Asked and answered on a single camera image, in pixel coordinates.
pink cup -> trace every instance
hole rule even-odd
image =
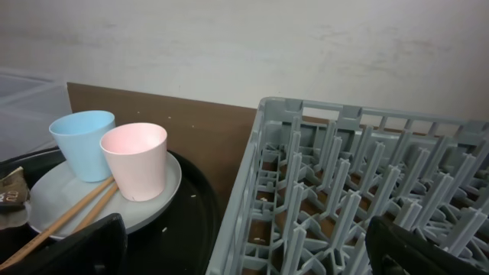
[[[132,123],[108,131],[100,141],[121,194],[143,202],[165,188],[167,132],[159,125]]]

white plate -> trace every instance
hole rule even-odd
[[[180,164],[168,152],[166,170],[167,183],[165,189],[156,198],[146,202],[132,202],[117,192],[105,205],[96,220],[112,213],[120,213],[128,234],[153,221],[170,204],[182,179]],[[98,184],[78,180],[66,161],[59,164],[41,177],[31,189],[32,211],[29,216],[29,225],[37,232],[44,231],[81,198],[95,189]],[[73,229],[109,189],[107,187],[51,237],[60,240],[71,234]]]

black tray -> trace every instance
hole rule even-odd
[[[129,274],[206,272],[221,221],[217,198],[199,169],[179,154],[171,153],[182,167],[182,183],[163,214],[128,236]],[[22,166],[31,188],[47,171],[64,160],[57,148],[16,157],[0,163],[0,178]],[[0,263],[36,234],[28,225],[0,231]],[[47,240],[33,253],[52,243],[53,240]]]

plastic cup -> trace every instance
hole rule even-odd
[[[167,131],[151,123],[132,123],[110,130],[100,141],[121,194],[143,202],[165,188]]]
[[[76,177],[87,183],[111,175],[100,140],[115,127],[114,115],[106,111],[78,112],[53,122],[49,131]]]

black plastic piece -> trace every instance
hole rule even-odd
[[[374,275],[487,274],[383,217],[372,218],[365,243]]]
[[[120,274],[127,240],[122,217],[111,214],[43,251],[28,255],[0,274]]]

